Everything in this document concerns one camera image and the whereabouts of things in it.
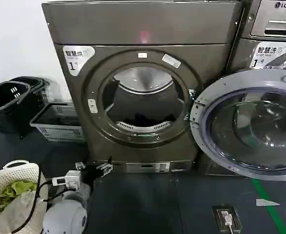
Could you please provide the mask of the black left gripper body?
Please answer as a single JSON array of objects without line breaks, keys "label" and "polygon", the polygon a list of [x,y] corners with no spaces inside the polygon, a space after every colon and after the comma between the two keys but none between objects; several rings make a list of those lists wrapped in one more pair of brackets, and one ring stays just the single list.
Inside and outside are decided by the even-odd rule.
[{"label": "black left gripper body", "polygon": [[93,183],[97,178],[104,176],[104,173],[99,164],[85,166],[81,170],[81,180],[83,183]]}]

